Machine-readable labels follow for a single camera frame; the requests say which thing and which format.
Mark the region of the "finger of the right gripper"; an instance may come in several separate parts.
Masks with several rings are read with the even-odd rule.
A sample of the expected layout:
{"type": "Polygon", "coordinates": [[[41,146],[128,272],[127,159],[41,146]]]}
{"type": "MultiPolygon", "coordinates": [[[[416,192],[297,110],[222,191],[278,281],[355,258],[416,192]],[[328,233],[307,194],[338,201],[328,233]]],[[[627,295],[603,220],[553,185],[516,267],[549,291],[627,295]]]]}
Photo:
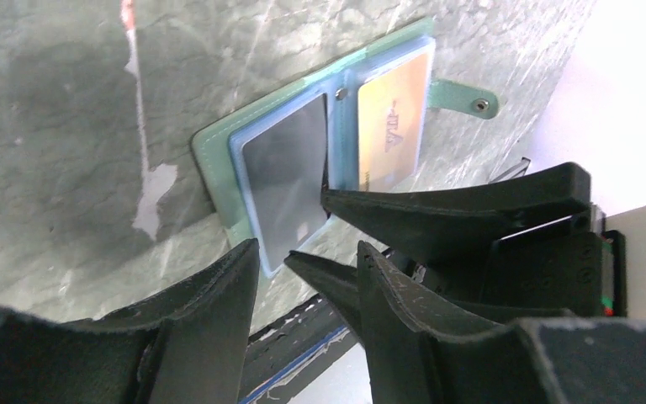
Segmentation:
{"type": "Polygon", "coordinates": [[[331,304],[358,341],[363,340],[356,267],[298,251],[284,264],[331,304]]]}
{"type": "Polygon", "coordinates": [[[479,253],[502,237],[590,207],[591,176],[574,162],[461,189],[373,193],[330,189],[323,207],[418,263],[479,253]]]}

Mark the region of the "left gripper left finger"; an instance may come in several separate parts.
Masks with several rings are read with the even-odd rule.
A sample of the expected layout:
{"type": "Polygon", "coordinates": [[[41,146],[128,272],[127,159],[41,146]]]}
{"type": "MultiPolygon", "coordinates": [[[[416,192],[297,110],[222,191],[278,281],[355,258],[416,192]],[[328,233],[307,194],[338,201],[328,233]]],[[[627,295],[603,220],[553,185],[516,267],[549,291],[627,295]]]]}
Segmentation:
{"type": "Polygon", "coordinates": [[[0,306],[0,403],[234,403],[258,275],[249,239],[98,320],[0,306]]]}

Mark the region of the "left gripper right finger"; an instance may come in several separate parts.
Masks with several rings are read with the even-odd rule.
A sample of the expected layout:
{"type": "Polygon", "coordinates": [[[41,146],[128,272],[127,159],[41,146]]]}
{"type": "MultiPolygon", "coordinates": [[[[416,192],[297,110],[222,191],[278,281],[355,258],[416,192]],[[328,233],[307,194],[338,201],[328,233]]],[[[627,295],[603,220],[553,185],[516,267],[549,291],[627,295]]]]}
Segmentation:
{"type": "Polygon", "coordinates": [[[499,324],[416,283],[367,242],[357,269],[376,403],[646,403],[646,321],[499,324]]]}

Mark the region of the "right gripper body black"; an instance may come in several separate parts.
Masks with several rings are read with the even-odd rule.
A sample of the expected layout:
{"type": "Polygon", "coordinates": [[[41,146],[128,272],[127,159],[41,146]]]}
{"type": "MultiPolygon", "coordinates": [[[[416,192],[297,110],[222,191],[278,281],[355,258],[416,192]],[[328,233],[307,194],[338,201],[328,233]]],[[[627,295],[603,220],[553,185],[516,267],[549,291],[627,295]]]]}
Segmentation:
{"type": "Polygon", "coordinates": [[[487,318],[628,314],[627,239],[596,206],[439,267],[408,259],[406,273],[487,318]]]}

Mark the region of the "gold VIP card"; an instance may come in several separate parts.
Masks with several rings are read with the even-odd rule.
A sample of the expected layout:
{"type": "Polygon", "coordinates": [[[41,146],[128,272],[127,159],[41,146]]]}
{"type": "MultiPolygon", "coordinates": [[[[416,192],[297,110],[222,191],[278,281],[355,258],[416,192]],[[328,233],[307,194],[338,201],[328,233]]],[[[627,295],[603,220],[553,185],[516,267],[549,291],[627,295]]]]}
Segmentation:
{"type": "Polygon", "coordinates": [[[385,192],[417,168],[431,61],[420,51],[366,79],[357,92],[358,179],[385,192]]]}

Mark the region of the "green card holder wallet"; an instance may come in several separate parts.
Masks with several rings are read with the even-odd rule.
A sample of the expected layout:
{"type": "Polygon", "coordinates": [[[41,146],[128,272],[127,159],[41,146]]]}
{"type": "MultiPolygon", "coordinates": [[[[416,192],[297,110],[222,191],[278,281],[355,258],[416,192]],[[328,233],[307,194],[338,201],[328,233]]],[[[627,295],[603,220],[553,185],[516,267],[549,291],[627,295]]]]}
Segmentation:
{"type": "MultiPolygon", "coordinates": [[[[193,154],[209,189],[230,243],[256,237],[249,205],[246,169],[241,157],[243,143],[267,128],[267,117],[304,98],[326,96],[327,158],[325,189],[358,190],[357,92],[366,79],[385,67],[429,53],[431,67],[426,92],[426,111],[448,109],[489,120],[498,115],[500,101],[491,91],[432,77],[436,41],[433,20],[423,18],[386,34],[352,53],[215,121],[192,140],[193,154]]],[[[262,247],[260,259],[262,275],[262,247]]]]}

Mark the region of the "silver grey card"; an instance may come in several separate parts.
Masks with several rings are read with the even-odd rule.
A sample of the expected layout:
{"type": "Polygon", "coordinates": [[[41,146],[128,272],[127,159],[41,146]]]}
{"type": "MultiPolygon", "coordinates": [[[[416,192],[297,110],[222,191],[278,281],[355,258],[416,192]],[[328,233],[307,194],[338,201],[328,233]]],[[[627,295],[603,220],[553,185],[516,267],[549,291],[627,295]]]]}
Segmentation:
{"type": "Polygon", "coordinates": [[[272,277],[289,251],[327,221],[320,205],[326,174],[326,96],[313,95],[267,117],[267,128],[243,143],[252,228],[262,267],[272,277]]]}

